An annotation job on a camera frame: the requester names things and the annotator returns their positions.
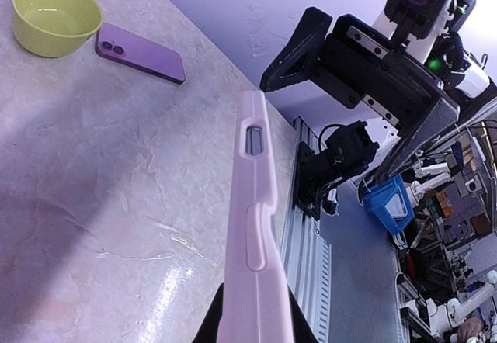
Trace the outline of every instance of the blue bin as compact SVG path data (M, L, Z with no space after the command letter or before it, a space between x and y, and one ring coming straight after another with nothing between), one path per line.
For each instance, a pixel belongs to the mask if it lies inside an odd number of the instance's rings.
M392 236L401 233L414 219L414 210L400 175L370 189L364 196L364 207Z

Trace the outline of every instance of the green plastic bowl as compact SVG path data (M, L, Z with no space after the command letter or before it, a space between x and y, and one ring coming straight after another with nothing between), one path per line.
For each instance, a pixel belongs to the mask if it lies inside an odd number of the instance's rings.
M103 23L96 0L12 0L14 36L43 57L72 54Z

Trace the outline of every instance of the metal frame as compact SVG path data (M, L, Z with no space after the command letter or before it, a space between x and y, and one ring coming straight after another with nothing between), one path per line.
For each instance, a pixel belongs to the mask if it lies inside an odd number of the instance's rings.
M301 118L293 121L296 145L304 141L314 151L318 138ZM329 342L332 292L332 247L320 236L319 222L305 215L294 201L295 175L298 169L297 148L283 229L281 255L288 285L302 313L320 343Z

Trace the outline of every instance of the purple smartphone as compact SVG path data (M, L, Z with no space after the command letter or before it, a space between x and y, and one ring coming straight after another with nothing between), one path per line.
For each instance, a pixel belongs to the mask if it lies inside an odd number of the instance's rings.
M97 33L95 51L101 57L168 81L177 84L185 81L177 52L109 23L103 23Z

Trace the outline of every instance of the white table surface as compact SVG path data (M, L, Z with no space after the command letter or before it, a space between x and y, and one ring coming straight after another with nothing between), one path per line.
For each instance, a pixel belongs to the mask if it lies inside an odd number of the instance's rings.
M223 279L235 110L254 87L169 0L98 1L177 50L187 79L104 60L94 38L36 57L0 0L2 343L189 342ZM269 116L281 229L295 134Z

